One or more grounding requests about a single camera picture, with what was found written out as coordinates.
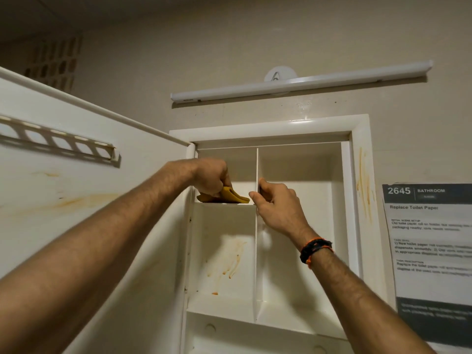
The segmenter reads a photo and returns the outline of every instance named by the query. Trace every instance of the left hand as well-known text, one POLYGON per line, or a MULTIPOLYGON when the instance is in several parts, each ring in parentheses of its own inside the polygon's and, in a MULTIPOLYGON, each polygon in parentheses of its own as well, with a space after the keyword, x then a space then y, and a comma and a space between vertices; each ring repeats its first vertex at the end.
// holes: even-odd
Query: left hand
POLYGON ((223 186, 232 186, 226 161, 221 159, 194 159, 195 165, 192 185, 201 193, 219 197, 223 186))

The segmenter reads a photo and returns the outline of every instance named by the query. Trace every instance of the open cabinet door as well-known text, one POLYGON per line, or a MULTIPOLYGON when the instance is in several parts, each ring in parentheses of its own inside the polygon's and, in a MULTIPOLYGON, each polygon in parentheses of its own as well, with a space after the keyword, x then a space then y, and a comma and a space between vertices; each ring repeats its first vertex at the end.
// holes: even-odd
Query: open cabinet door
MULTIPOLYGON (((1 277, 167 161, 194 155, 192 144, 4 69, 0 99, 1 277)), ((178 352, 185 196, 66 353, 178 352)))

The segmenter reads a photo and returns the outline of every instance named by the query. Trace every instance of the cleaning cloth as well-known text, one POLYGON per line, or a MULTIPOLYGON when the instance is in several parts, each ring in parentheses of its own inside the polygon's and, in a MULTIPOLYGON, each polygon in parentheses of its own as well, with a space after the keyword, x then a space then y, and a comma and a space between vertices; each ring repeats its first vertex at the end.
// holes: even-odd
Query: cleaning cloth
POLYGON ((225 202, 230 204, 249 203, 247 197, 238 195, 231 186, 223 186, 223 190, 220 191, 220 197, 213 197, 203 193, 197 196, 197 200, 200 202, 225 202))

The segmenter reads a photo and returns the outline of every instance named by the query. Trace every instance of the sign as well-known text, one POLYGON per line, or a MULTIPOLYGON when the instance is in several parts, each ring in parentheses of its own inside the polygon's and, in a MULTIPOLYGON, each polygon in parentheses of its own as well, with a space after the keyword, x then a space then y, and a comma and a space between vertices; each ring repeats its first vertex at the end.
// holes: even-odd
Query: sign
POLYGON ((472 348, 472 184, 383 193, 398 314, 427 342, 472 348))

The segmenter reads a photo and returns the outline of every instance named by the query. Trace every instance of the cabinet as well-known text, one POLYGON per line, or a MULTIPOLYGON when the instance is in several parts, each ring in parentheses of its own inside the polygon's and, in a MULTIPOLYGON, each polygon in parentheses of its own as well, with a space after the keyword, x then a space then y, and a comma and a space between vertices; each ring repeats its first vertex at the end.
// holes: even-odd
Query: cabinet
MULTIPOLYGON (((0 275, 166 161, 217 157, 239 194, 256 191, 259 177, 293 188, 310 225, 385 297, 367 115, 168 135, 7 70, 0 76, 0 158, 8 165, 0 173, 0 275), (120 160, 97 161, 80 146, 80 157, 45 150, 31 133, 25 146, 9 117, 113 144, 120 160)), ((255 205, 196 196, 187 189, 176 199, 66 352, 351 353, 316 278, 255 205)))

